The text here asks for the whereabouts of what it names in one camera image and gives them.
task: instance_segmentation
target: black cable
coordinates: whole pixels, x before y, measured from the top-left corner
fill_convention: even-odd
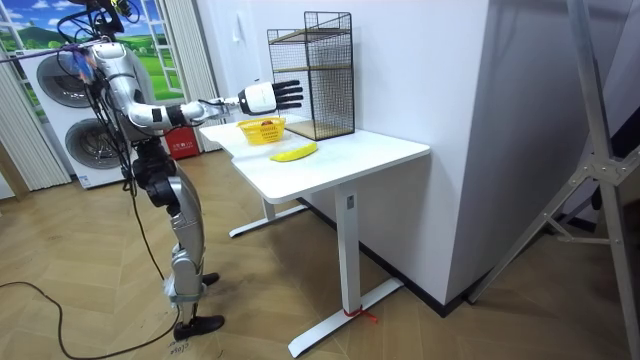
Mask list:
[[[140,21],[140,8],[138,7],[138,5],[134,4],[133,1],[127,0],[127,2],[129,3],[129,5],[133,6],[134,9],[136,9],[136,12],[138,13],[138,18],[136,19],[136,21],[131,21],[131,19],[129,19],[128,16],[125,16],[124,18],[127,19],[127,21],[132,24],[137,24],[138,21]]]
[[[136,195],[134,194],[135,188],[135,182],[132,182],[131,186],[129,187],[129,193],[131,194],[131,201],[133,202],[133,212],[136,214],[136,220],[138,220],[138,226],[140,227],[140,232],[142,233],[142,239],[144,239],[144,244],[147,246],[147,252],[149,252],[151,261],[153,261],[153,265],[155,265],[156,270],[158,270],[158,274],[162,278],[162,281],[164,281],[164,275],[162,275],[162,271],[160,271],[160,267],[158,266],[156,259],[153,257],[153,253],[151,252],[151,248],[149,247],[149,242],[147,241],[147,235],[145,234],[144,228],[142,227],[142,221],[140,221],[140,215],[138,214],[138,205],[136,204]]]
[[[111,354],[107,354],[107,355],[102,355],[102,356],[95,356],[95,357],[78,357],[78,356],[73,356],[71,354],[69,354],[69,352],[67,351],[67,348],[64,346],[64,342],[62,341],[62,318],[64,315],[64,312],[62,310],[62,306],[60,305],[59,302],[53,300],[53,298],[51,298],[49,295],[45,294],[44,291],[42,291],[42,289],[40,289],[39,287],[37,287],[36,285],[30,283],[30,282],[26,282],[26,281],[13,281],[13,282],[9,282],[6,284],[2,284],[0,285],[0,288],[3,288],[5,286],[11,286],[11,285],[26,285],[31,287],[32,289],[34,289],[35,291],[37,291],[38,293],[40,293],[40,295],[44,296],[45,299],[47,299],[49,302],[53,303],[57,308],[58,308],[58,345],[60,345],[60,350],[62,351],[62,353],[64,354],[64,356],[68,357],[69,359],[72,360],[100,360],[100,359],[108,359],[110,357],[114,357],[114,356],[118,356],[118,355],[122,355],[122,354],[126,354],[128,352],[134,351],[134,350],[138,350],[140,348],[143,348],[147,345],[153,344],[154,342],[162,339],[163,337],[165,337],[168,333],[170,333],[176,326],[176,324],[178,324],[178,320],[180,319],[180,308],[177,308],[178,313],[176,314],[176,319],[174,320],[173,324],[171,325],[171,327],[169,327],[169,329],[167,329],[167,331],[163,332],[162,334],[160,334],[159,336],[145,342],[142,343],[140,345],[136,345],[124,350],[120,350],[120,351],[116,351],[114,353]]]
[[[136,221],[138,222],[138,227],[140,228],[140,233],[142,234],[142,239],[144,240],[144,244],[147,248],[147,252],[149,253],[149,257],[151,258],[153,265],[158,271],[158,275],[160,275],[160,278],[162,279],[162,281],[164,281],[165,279],[164,275],[162,274],[162,271],[158,266],[155,256],[153,256],[153,252],[151,251],[151,246],[149,245],[149,241],[147,240],[147,235],[144,231],[144,226],[142,225],[142,220],[140,219],[140,214],[138,213],[138,204],[136,202],[136,196],[138,195],[138,193],[137,193],[137,186],[135,183],[135,179],[132,174],[133,169],[131,164],[131,154],[129,152],[129,146],[126,143],[126,140],[124,139],[124,135],[122,134],[121,130],[119,129],[116,130],[115,124],[111,119],[111,117],[109,116],[109,112],[107,109],[108,107],[111,107],[111,109],[114,110],[114,113],[116,113],[116,116],[117,116],[117,112],[120,112],[120,113],[122,112],[119,109],[115,108],[115,106],[113,106],[113,99],[110,97],[111,96],[110,85],[105,80],[104,73],[101,71],[98,71],[96,75],[97,76],[96,76],[95,82],[96,84],[99,83],[100,85],[102,85],[102,88],[105,90],[105,98],[102,98],[102,97],[93,98],[87,86],[85,86],[84,88],[85,96],[87,97],[87,100],[89,101],[89,105],[93,109],[93,112],[95,113],[96,118],[98,118],[98,121],[104,126],[105,132],[107,133],[112,143],[114,144],[113,150],[116,152],[116,154],[118,154],[118,161],[120,162],[120,167],[123,169],[122,173],[125,176],[125,183],[122,189],[124,191],[128,191],[129,195],[131,196],[133,211],[136,216]],[[119,147],[120,144],[124,145],[123,149],[120,149]]]

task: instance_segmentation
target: metal shelf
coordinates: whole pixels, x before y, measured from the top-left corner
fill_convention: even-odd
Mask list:
[[[273,70],[273,72],[283,73],[283,72],[296,72],[296,71],[339,70],[339,69],[351,69],[351,64],[301,66],[301,67],[295,67],[295,68],[275,69]]]
[[[305,42],[314,42],[319,40],[328,39],[333,36],[350,34],[351,29],[327,29],[327,28],[315,28],[315,29],[300,29],[290,34],[280,36],[279,38],[269,41],[269,45],[275,44],[304,44]]]

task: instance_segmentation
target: banana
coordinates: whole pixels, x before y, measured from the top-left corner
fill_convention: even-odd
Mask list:
[[[295,150],[285,151],[283,153],[273,155],[272,157],[270,157],[270,159],[279,162],[293,161],[311,155],[316,150],[318,150],[318,145],[316,143],[310,143]]]

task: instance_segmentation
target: desk foot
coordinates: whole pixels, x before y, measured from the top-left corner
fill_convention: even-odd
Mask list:
[[[370,308],[387,295],[399,289],[401,286],[403,286],[403,284],[397,278],[391,278],[385,281],[382,285],[362,296],[362,309],[366,310]],[[289,344],[289,352],[291,353],[291,356],[294,358],[300,356],[300,354],[307,351],[314,344],[331,335],[331,333],[338,330],[342,325],[354,318],[355,316],[346,316],[343,310],[331,315],[326,320],[307,330],[304,334],[293,339]]]
[[[261,227],[263,227],[263,226],[265,226],[265,225],[267,225],[269,223],[272,223],[274,221],[280,220],[280,219],[285,218],[287,216],[291,216],[293,214],[297,214],[297,213],[299,213],[301,211],[304,211],[304,210],[307,210],[307,207],[305,205],[298,205],[296,207],[292,207],[291,209],[288,209],[288,210],[285,210],[283,212],[277,213],[275,218],[273,218],[271,220],[264,218],[264,219],[260,219],[258,221],[252,222],[251,224],[240,226],[237,229],[233,229],[233,230],[231,230],[229,232],[229,237],[236,237],[236,236],[241,235],[241,234],[243,234],[243,233],[245,233],[247,231],[261,228]]]

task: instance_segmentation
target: cloud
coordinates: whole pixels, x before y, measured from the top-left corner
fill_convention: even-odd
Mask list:
[[[12,19],[22,19],[22,15],[14,13],[12,9],[7,9],[7,15]]]
[[[49,7],[49,3],[47,3],[46,0],[38,0],[31,7],[34,9],[44,9],[46,7]]]
[[[49,19],[49,22],[47,23],[47,25],[58,26],[58,21],[60,21],[60,19],[55,19],[55,18]],[[62,24],[62,27],[69,27],[69,26],[74,26],[71,21],[67,21],[64,24]]]
[[[12,24],[16,28],[16,30],[22,30],[26,27],[29,27],[29,24],[27,23],[19,23],[19,22],[13,21]]]
[[[71,7],[71,6],[82,6],[82,5],[74,4],[74,3],[70,2],[70,1],[64,1],[64,0],[61,0],[61,1],[58,1],[58,2],[54,2],[51,5],[54,8],[56,8],[56,10],[64,10],[64,9],[66,9],[68,7]]]

